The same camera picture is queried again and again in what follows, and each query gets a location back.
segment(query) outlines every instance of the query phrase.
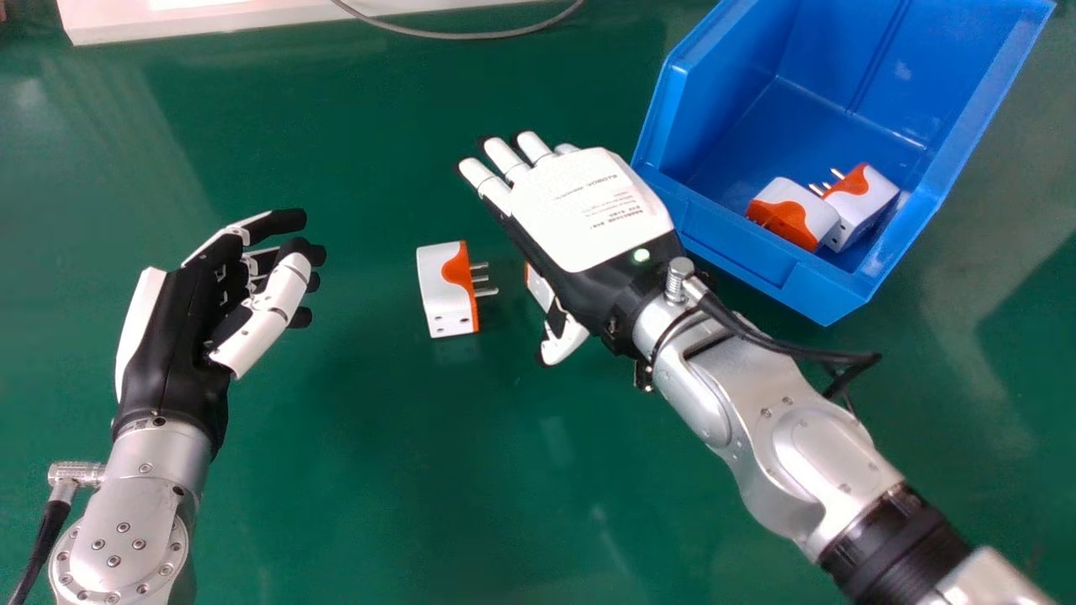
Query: green table surface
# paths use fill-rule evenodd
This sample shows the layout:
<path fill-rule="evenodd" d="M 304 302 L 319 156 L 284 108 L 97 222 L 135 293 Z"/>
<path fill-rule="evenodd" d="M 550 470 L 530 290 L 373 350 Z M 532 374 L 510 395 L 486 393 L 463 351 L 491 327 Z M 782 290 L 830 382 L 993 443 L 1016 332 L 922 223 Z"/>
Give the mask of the green table surface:
<path fill-rule="evenodd" d="M 633 390 L 627 361 L 591 342 L 534 363 L 520 256 L 454 170 L 480 136 L 525 128 L 629 155 L 663 57 L 710 4 L 595 0 L 553 31 L 481 44 L 353 22 L 95 48 L 54 19 L 0 29 L 0 591 L 49 461 L 108 455 L 139 271 L 301 206 L 329 249 L 315 321 L 231 390 L 197 529 L 200 603 L 839 601 L 672 410 Z M 1059 10 L 867 307 L 820 328 L 721 279 L 771 333 L 883 351 L 854 388 L 879 449 L 1062 602 L 1076 600 L 1074 34 Z M 461 238 L 501 295 L 480 335 L 431 341 L 414 249 Z M 49 602 L 44 582 L 31 601 Z"/>

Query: robotic hand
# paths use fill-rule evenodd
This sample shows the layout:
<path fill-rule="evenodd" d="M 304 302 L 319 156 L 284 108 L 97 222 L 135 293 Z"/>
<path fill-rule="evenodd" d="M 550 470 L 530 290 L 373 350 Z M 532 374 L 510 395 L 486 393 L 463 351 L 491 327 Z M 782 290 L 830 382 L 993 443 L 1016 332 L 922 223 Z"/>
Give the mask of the robotic hand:
<path fill-rule="evenodd" d="M 852 601 L 1050 602 L 996 551 L 973 551 L 830 400 L 877 354 L 781 342 L 730 311 L 693 275 L 661 199 L 617 154 L 551 150 L 534 132 L 516 144 L 528 161 L 500 139 L 483 144 L 504 180 L 476 158 L 459 172 L 526 256 L 547 311 L 543 364 L 589 334 L 635 357 L 637 385 L 656 386 L 725 461 L 751 515 Z M 847 369 L 819 394 L 795 360 Z"/>
<path fill-rule="evenodd" d="M 194 601 L 190 536 L 209 464 L 224 442 L 227 390 L 287 327 L 310 324 L 325 249 L 296 237 L 302 210 L 264 212 L 217 231 L 180 267 L 142 271 L 116 351 L 119 403 L 105 465 L 59 462 L 30 564 L 9 605 L 23 603 L 52 544 L 57 603 Z M 59 536 L 74 492 L 94 488 Z"/>

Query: blue plastic bin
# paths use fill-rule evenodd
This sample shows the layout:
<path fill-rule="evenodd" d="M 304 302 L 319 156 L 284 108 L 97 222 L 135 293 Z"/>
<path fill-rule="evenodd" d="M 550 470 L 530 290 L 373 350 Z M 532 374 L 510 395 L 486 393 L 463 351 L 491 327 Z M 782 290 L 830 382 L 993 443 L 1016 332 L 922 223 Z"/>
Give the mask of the blue plastic bin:
<path fill-rule="evenodd" d="M 669 54 L 633 165 L 689 250 L 830 325 L 864 305 L 949 193 L 1048 0 L 725 0 Z M 748 221 L 775 177 L 869 163 L 902 189 L 840 254 Z"/>

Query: gray cable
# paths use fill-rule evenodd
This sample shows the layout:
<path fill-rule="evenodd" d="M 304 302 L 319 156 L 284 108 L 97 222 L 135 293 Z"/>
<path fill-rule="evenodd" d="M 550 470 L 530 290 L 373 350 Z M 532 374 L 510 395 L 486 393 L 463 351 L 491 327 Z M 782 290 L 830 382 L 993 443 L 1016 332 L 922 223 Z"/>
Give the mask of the gray cable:
<path fill-rule="evenodd" d="M 534 25 L 528 25 L 524 27 L 518 27 L 515 29 L 505 29 L 500 31 L 430 31 L 427 29 L 414 29 L 411 27 L 404 27 L 401 25 L 394 25 L 388 22 L 383 22 L 379 18 L 371 17 L 366 13 L 359 11 L 358 9 L 348 4 L 344 0 L 329 0 L 337 6 L 340 6 L 345 13 L 355 17 L 356 19 L 370 24 L 373 27 L 380 27 L 381 29 L 387 29 L 388 31 L 395 31 L 396 33 L 404 33 L 406 36 L 415 36 L 417 38 L 431 38 L 434 40 L 499 40 L 501 38 L 515 38 L 516 36 L 526 36 L 528 33 L 534 33 L 536 31 L 541 31 L 548 27 L 552 27 L 564 19 L 570 17 L 576 11 L 578 11 L 586 0 L 576 0 L 570 6 L 561 11 L 558 14 Z"/>

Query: screw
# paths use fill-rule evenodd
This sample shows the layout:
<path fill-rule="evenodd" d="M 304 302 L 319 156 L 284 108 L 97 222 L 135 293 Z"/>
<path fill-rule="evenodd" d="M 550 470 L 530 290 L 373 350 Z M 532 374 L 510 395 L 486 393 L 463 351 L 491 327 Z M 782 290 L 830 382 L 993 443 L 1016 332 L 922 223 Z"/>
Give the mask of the screw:
<path fill-rule="evenodd" d="M 669 269 L 665 273 L 665 300 L 672 305 L 683 302 L 683 280 L 694 272 L 695 264 L 686 256 L 669 261 Z"/>

